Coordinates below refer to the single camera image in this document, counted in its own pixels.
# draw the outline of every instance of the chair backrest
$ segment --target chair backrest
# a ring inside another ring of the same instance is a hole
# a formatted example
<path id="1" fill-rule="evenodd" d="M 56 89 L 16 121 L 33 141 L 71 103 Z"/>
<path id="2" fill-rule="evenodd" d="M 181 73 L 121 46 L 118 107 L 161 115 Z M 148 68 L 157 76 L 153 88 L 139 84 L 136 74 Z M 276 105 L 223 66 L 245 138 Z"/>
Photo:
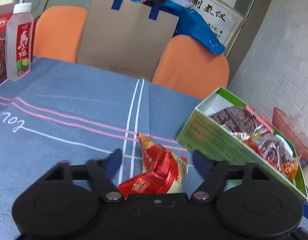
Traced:
<path id="1" fill-rule="evenodd" d="M 87 10 L 77 6 L 53 6 L 37 22 L 35 56 L 75 63 Z"/>
<path id="2" fill-rule="evenodd" d="M 178 35 L 163 52 L 152 82 L 204 99 L 227 87 L 229 66 L 223 54 L 213 55 L 195 39 Z"/>

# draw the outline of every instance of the red snack bag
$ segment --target red snack bag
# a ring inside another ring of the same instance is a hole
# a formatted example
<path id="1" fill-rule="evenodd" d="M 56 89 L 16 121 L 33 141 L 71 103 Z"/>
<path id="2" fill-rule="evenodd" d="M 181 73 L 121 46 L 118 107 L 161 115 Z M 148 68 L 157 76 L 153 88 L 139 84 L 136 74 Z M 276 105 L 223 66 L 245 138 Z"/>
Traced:
<path id="1" fill-rule="evenodd" d="M 139 141 L 143 155 L 143 174 L 118 185 L 124 197 L 127 198 L 129 193 L 182 192 L 182 182 L 187 173 L 187 158 L 177 156 L 142 134 L 139 134 Z"/>

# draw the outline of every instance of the plastic bottle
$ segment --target plastic bottle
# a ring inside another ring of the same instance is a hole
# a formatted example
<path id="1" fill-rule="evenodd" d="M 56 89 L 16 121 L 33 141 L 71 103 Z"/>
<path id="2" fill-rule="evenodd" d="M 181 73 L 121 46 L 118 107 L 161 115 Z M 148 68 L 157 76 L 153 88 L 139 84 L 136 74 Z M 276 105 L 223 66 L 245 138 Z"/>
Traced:
<path id="1" fill-rule="evenodd" d="M 31 70 L 32 3 L 14 6 L 6 25 L 5 65 L 8 80 L 18 81 Z"/>

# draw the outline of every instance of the gray tablecloth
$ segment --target gray tablecloth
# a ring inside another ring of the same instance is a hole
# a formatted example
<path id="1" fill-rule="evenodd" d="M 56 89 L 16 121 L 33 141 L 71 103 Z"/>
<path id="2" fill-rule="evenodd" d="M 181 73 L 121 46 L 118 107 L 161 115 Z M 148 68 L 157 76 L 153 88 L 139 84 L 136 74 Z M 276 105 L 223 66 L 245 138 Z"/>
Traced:
<path id="1" fill-rule="evenodd" d="M 84 164 L 121 148 L 114 184 L 140 174 L 136 132 L 188 158 L 183 190 L 191 194 L 202 179 L 175 138 L 199 102 L 143 79 L 36 58 L 29 75 L 0 86 L 0 239 L 18 235 L 13 201 L 60 160 Z"/>

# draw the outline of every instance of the open box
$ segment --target open box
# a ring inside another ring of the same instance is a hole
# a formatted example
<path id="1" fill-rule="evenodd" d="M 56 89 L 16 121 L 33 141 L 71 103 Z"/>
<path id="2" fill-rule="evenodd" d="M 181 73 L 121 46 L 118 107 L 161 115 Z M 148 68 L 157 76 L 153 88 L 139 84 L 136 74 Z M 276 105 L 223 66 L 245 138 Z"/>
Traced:
<path id="1" fill-rule="evenodd" d="M 177 136 L 177 141 L 190 152 L 199 150 L 209 159 L 227 160 L 230 164 L 236 165 L 257 163 L 293 191 L 300 200 L 307 201 L 307 189 L 300 165 L 295 178 L 296 186 L 294 186 L 279 171 L 265 162 L 261 156 L 246 144 L 231 136 L 228 130 L 209 117 L 231 106 L 245 107 L 246 104 L 228 90 L 224 88 L 217 89 L 195 107 Z M 293 156 L 296 157 L 297 154 L 292 143 L 275 127 L 273 128 L 274 134 L 281 135 L 286 140 L 293 151 Z"/>

